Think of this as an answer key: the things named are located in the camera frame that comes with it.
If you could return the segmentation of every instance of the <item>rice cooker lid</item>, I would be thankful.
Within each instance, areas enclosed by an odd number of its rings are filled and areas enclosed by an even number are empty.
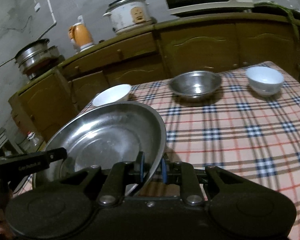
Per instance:
[[[109,11],[111,11],[113,8],[116,8],[116,7],[118,7],[118,6],[120,6],[120,5],[123,5],[123,4],[126,4],[126,3],[130,3],[130,2],[132,2],[132,1],[136,1],[136,0],[115,0],[115,1],[112,2],[112,3],[109,3],[109,7],[108,7],[108,9],[107,9],[106,12],[109,12]]]

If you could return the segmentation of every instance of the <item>plaid tablecloth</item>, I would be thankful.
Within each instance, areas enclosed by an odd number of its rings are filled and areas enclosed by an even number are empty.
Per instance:
[[[258,65],[283,74],[280,94],[258,96],[245,69],[237,69],[222,73],[221,88],[203,103],[180,101],[169,80],[133,86],[130,100],[161,115],[170,160],[216,165],[288,196],[298,210],[290,238],[300,240],[300,84],[272,62]],[[81,114],[93,108],[90,103]],[[165,186],[154,185],[151,195],[165,194]]]

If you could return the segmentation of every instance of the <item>white bowl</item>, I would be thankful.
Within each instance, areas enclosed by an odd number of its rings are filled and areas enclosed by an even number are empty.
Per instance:
[[[250,67],[246,71],[249,86],[263,97],[278,93],[284,83],[282,74],[269,67]]]
[[[101,106],[113,102],[128,101],[130,91],[131,86],[128,84],[108,88],[97,95],[92,101],[92,104],[94,106]]]

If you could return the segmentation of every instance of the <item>wall switch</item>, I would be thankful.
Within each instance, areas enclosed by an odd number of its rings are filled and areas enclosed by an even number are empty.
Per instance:
[[[34,6],[34,10],[35,10],[35,12],[38,12],[39,11],[39,9],[40,9],[40,3],[37,3],[35,6]]]

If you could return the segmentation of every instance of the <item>bowl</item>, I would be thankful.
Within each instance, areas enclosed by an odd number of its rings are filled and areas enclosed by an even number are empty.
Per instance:
[[[200,101],[221,86],[221,76],[210,71],[191,71],[170,80],[170,90],[187,101]]]
[[[269,67],[250,67],[246,70],[249,86],[260,96],[269,97],[278,93],[284,83],[282,74]]]
[[[108,88],[97,95],[92,104],[94,106],[102,106],[113,102],[127,101],[131,92],[131,86],[128,84],[122,84]]]
[[[139,151],[144,152],[145,165],[149,167],[146,183],[160,164],[165,144],[165,124],[150,106],[134,101],[100,106],[73,119],[49,140],[45,150],[63,147],[68,157],[36,173],[33,186],[39,187],[91,165],[110,169],[117,162],[135,161]]]

